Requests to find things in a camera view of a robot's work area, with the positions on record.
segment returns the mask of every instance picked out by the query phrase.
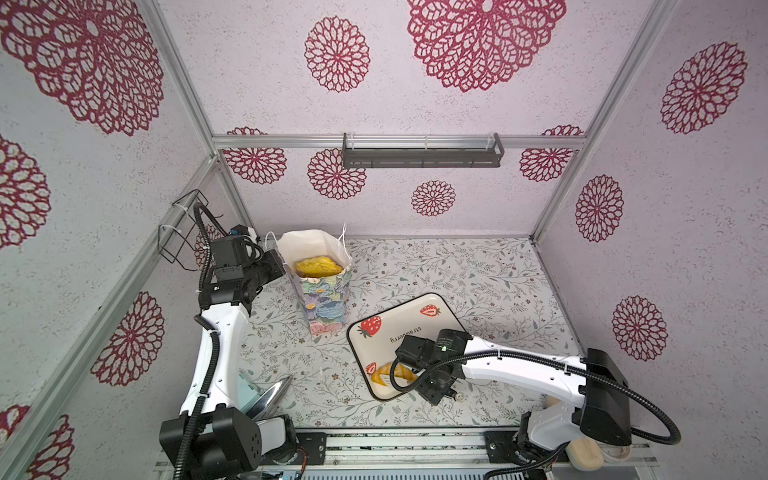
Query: red flower pattern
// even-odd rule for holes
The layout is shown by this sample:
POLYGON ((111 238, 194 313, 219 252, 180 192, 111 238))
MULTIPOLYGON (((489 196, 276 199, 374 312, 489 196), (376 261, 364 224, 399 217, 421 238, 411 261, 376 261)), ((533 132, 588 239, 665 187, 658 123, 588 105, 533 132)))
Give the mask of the red flower pattern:
MULTIPOLYGON (((584 132, 573 125, 558 125, 546 130, 542 135, 582 135, 584 132)), ((520 171, 523 177, 537 182, 545 182, 560 177, 563 168, 571 159, 574 151, 568 148, 527 148, 520 157, 520 171)))
MULTIPOLYGON (((257 128, 238 127, 229 135, 266 135, 257 128)), ((222 151, 232 171, 255 184, 277 182, 286 173, 282 148, 235 148, 222 151)))
POLYGON ((306 175, 315 190, 337 200, 354 197, 366 184, 366 169, 344 168, 338 148, 317 152, 310 159, 306 175))
POLYGON ((599 175, 584 186, 576 202, 576 225, 591 242, 605 240, 619 226, 624 200, 619 183, 599 175))
POLYGON ((744 52, 724 41, 689 58, 661 99, 661 120, 674 133, 701 130, 724 114, 744 83, 744 52))
POLYGON ((0 135, 0 249, 37 234, 51 211, 50 196, 35 159, 0 135))
POLYGON ((330 91, 349 91, 368 73, 371 58, 366 38, 344 18, 325 17, 304 42, 306 66, 330 91))
POLYGON ((414 55, 444 87, 488 90, 528 67, 565 0, 408 0, 414 55))
POLYGON ((157 300, 148 292, 139 293, 133 308, 91 367, 91 373, 99 382, 112 386, 126 386, 138 380, 163 346, 164 323, 157 300))
MULTIPOLYGON (((206 225, 205 231, 208 233, 208 238, 211 241, 223 237, 221 232, 219 232, 219 229, 213 225, 206 225)), ((203 240, 203 236, 198 233, 197 237, 194 239, 194 259, 197 262, 197 266, 200 268, 203 268, 203 262, 205 261, 205 249, 203 247, 205 247, 205 241, 203 240)))
POLYGON ((163 70, 131 0, 8 0, 0 32, 40 91, 77 120, 130 136, 159 115, 163 70))
POLYGON ((14 405, 11 408, 0 412, 0 448, 8 440, 18 423, 27 415, 29 406, 14 405))
POLYGON ((58 419, 56 430, 45 440, 42 450, 27 469, 25 480, 61 480, 69 472, 69 462, 74 452, 72 436, 74 429, 69 425, 69 415, 58 419))
POLYGON ((655 359, 667 346, 667 323, 648 299, 628 296, 614 311, 614 335, 619 346, 635 359, 655 359))
POLYGON ((430 180, 419 185, 411 196, 411 205, 425 217, 442 215, 453 206, 456 192, 448 183, 430 180))

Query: bag handle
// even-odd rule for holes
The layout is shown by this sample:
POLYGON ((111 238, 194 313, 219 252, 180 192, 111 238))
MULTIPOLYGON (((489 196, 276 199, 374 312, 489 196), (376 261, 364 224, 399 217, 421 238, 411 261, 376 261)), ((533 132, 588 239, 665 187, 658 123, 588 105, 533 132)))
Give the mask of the bag handle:
MULTIPOLYGON (((272 234, 272 238, 275 239, 275 249, 277 249, 277 235, 275 235, 275 233, 272 230, 266 232, 266 235, 264 235, 264 248, 266 249, 266 241, 269 240, 270 233, 272 234)), ((277 249, 277 256, 280 257, 280 262, 282 262, 283 265, 288 266, 288 263, 285 263, 285 260, 283 260, 283 256, 280 255, 279 249, 277 249)))
POLYGON ((341 229, 341 235, 339 235, 339 238, 336 239, 336 246, 338 247, 340 244, 344 246, 344 253, 346 254, 346 260, 351 259, 352 257, 349 256, 349 252, 346 251, 346 241, 344 239, 344 234, 346 233, 346 222, 344 222, 344 227, 341 229))

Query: yellow croissant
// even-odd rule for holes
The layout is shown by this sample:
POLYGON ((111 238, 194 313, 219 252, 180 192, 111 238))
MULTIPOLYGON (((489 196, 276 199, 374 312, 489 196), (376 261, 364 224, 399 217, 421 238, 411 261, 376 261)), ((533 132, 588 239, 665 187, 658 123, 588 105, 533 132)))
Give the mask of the yellow croissant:
POLYGON ((329 257, 312 257, 296 262, 296 272, 299 276, 322 278, 341 273, 344 270, 329 257))
MULTIPOLYGON (((378 372, 371 375, 371 381, 378 383, 379 385, 386 386, 386 383, 384 383, 384 380, 382 380, 382 375, 389 376, 389 367, 392 366, 392 363, 387 363, 382 368, 379 369, 378 372)), ((395 367, 395 376, 399 377, 401 379, 406 379, 409 382, 415 381, 418 377, 411 372, 406 367, 402 366, 401 363, 398 363, 395 367)))

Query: wire holder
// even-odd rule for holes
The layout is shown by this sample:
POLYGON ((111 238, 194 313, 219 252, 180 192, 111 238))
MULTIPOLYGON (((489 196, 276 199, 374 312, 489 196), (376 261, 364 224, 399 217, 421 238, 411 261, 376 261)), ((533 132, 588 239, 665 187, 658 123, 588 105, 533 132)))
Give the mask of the wire holder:
POLYGON ((181 217, 174 225, 168 225, 168 224, 161 224, 157 226, 157 252, 168 261, 170 264, 178 263, 181 265, 181 268, 185 269, 188 272, 197 272, 199 268, 187 268, 180 260, 179 256, 181 254, 182 249, 184 246, 189 247, 189 249, 192 251, 192 254, 194 256, 195 248, 194 245, 189 241, 189 237, 192 234, 192 232, 197 228, 197 225, 194 221, 194 216, 192 212, 190 211, 190 207, 194 205, 196 202, 200 202, 206 207, 209 204, 209 201, 205 194, 200 191, 199 189, 195 189, 192 191, 189 191, 179 197, 177 200, 175 200, 173 203, 171 203, 172 207, 179 207, 180 209, 184 210, 185 216, 192 220, 192 225, 190 226, 189 230, 183 232, 179 225, 181 225, 181 222, 184 220, 184 217, 181 217), (171 230, 170 235, 167 236, 167 238, 163 239, 164 233, 168 230, 171 230), (172 240, 174 240, 176 237, 181 238, 181 245, 173 251, 168 249, 168 244, 171 243, 172 240))

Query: wall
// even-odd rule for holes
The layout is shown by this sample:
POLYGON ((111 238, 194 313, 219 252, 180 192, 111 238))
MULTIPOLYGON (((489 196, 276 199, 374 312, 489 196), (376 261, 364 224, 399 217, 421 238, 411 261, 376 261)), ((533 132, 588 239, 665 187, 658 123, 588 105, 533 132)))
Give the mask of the wall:
MULTIPOLYGON (((650 0, 159 3, 219 134, 563 135, 589 124, 650 0)), ((570 152, 509 151, 491 171, 348 172, 338 151, 227 157, 252 210, 280 205, 266 230, 516 235, 570 152)))
POLYGON ((584 344, 680 426, 667 479, 765 476, 766 20, 684 2, 541 242, 584 344))
MULTIPOLYGON (((211 211, 223 215, 224 228, 238 223, 217 177, 202 190, 211 211)), ((187 218, 179 228, 186 232, 192 226, 187 218)), ((193 245, 197 238, 195 228, 193 245)), ((187 247, 181 260, 188 268, 197 267, 187 247)), ((67 471, 65 478, 150 478, 160 451, 160 425, 178 415, 194 373, 200 344, 200 328, 192 318, 200 311, 198 275, 161 260, 141 288, 134 308, 64 408, 60 425, 66 420, 71 441, 53 442, 52 449, 57 467, 67 471)), ((45 468, 40 461, 33 467, 37 464, 45 468)))
POLYGON ((133 3, 51 4, 0 3, 0 443, 206 157, 133 3))

